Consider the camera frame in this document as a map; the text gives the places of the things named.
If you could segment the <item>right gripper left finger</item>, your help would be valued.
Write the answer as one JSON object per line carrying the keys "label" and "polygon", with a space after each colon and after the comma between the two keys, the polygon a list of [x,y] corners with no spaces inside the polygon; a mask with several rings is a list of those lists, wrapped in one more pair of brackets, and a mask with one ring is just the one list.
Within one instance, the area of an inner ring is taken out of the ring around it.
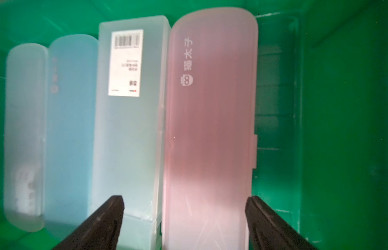
{"label": "right gripper left finger", "polygon": [[120,236],[124,208],[122,196],[111,196],[54,249],[115,250]]}

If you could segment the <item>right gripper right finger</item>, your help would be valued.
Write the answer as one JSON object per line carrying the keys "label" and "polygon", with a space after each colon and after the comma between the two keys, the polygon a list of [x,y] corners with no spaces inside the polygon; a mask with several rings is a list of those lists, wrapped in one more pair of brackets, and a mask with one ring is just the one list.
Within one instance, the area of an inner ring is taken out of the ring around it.
{"label": "right gripper right finger", "polygon": [[317,250],[258,196],[247,199],[245,214],[254,250]]}

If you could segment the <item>pink pencil case front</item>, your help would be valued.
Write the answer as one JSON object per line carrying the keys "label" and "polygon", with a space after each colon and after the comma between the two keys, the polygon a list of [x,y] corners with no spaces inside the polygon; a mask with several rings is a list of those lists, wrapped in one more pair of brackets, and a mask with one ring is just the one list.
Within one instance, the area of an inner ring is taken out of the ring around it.
{"label": "pink pencil case front", "polygon": [[180,18],[169,40],[162,248],[246,250],[258,23],[238,7]]}

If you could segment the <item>light blue pencil case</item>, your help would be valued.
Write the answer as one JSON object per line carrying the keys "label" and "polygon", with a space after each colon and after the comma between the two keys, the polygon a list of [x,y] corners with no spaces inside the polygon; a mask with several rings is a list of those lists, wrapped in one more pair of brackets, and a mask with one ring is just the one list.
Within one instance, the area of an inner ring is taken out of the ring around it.
{"label": "light blue pencil case", "polygon": [[45,221],[60,240],[88,216],[98,45],[86,34],[67,35],[50,45]]}

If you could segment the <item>clear box with barcode label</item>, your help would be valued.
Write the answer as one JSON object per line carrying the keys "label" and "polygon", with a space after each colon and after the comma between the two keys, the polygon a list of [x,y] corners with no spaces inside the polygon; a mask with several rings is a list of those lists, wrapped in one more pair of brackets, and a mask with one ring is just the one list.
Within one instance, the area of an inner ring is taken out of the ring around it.
{"label": "clear box with barcode label", "polygon": [[163,16],[99,26],[89,211],[124,200],[119,250],[158,250],[162,217],[166,65]]}

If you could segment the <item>clear frosted pencil case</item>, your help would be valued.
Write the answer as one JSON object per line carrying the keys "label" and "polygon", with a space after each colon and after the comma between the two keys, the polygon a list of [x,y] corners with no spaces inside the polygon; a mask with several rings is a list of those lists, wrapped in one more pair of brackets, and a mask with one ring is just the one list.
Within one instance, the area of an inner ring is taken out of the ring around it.
{"label": "clear frosted pencil case", "polygon": [[26,232],[44,227],[43,175],[48,49],[21,44],[6,58],[3,209]]}

